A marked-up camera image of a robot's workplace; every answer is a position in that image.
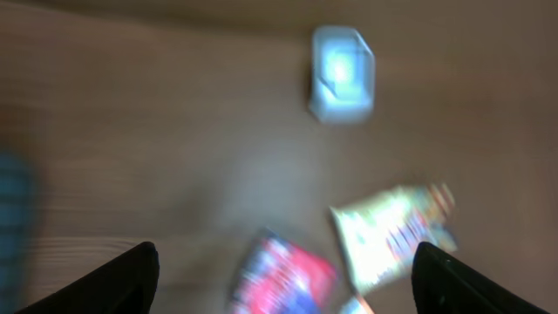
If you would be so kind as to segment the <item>red Carefree pad pack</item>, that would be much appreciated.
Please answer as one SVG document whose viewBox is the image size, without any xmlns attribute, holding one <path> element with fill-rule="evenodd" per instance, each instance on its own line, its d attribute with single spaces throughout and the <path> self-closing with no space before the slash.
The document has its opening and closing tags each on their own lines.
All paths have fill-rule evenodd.
<svg viewBox="0 0 558 314">
<path fill-rule="evenodd" d="M 328 260 L 264 229 L 234 273 L 227 312 L 316 314 L 337 283 Z"/>
</svg>

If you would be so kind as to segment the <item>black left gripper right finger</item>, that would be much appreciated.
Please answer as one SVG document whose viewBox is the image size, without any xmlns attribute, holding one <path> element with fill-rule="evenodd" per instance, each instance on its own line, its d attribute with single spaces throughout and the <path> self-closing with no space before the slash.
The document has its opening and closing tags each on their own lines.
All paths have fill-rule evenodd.
<svg viewBox="0 0 558 314">
<path fill-rule="evenodd" d="M 418 314 L 548 314 L 429 242 L 412 264 Z"/>
</svg>

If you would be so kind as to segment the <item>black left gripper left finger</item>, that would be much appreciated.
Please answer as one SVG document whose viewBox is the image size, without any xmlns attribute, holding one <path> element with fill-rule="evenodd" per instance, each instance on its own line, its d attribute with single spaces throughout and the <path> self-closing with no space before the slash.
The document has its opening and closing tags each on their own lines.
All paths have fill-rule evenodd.
<svg viewBox="0 0 558 314">
<path fill-rule="evenodd" d="M 142 242 L 17 314 L 148 314 L 159 275 L 155 245 Z"/>
</svg>

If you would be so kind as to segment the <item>Kleenex tissue pack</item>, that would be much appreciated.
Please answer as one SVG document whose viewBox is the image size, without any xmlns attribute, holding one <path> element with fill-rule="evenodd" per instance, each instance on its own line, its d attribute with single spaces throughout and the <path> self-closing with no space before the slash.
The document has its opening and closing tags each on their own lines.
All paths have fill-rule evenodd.
<svg viewBox="0 0 558 314">
<path fill-rule="evenodd" d="M 338 314 L 375 314 L 363 297 L 354 296 L 344 304 Z"/>
</svg>

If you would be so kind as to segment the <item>yellow wet wipes pack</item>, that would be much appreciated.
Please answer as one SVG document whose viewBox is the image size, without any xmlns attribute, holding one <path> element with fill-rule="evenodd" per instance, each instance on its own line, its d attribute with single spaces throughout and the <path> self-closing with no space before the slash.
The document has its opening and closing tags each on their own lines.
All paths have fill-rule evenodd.
<svg viewBox="0 0 558 314">
<path fill-rule="evenodd" d="M 406 275 L 418 245 L 457 250 L 446 229 L 455 208 L 445 183 L 399 186 L 341 208 L 330 209 L 350 283 L 365 295 Z"/>
</svg>

